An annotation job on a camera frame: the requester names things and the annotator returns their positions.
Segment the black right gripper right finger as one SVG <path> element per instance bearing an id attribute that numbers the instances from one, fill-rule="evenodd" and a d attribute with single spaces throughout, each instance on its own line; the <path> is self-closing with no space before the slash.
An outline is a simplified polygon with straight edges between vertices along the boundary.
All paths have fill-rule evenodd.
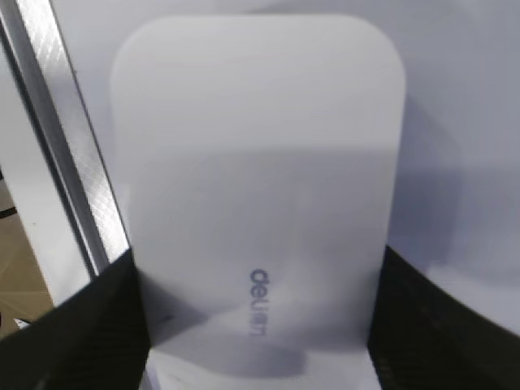
<path id="1" fill-rule="evenodd" d="M 382 389 L 517 389 L 519 338 L 386 247 L 367 341 Z"/>

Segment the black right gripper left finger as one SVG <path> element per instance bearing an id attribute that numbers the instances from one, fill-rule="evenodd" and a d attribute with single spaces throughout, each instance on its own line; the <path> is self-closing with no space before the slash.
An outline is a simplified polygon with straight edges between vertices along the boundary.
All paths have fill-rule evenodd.
<path id="1" fill-rule="evenodd" d="M 138 389 L 150 351 L 127 250 L 59 307 L 1 342 L 3 389 Z"/>

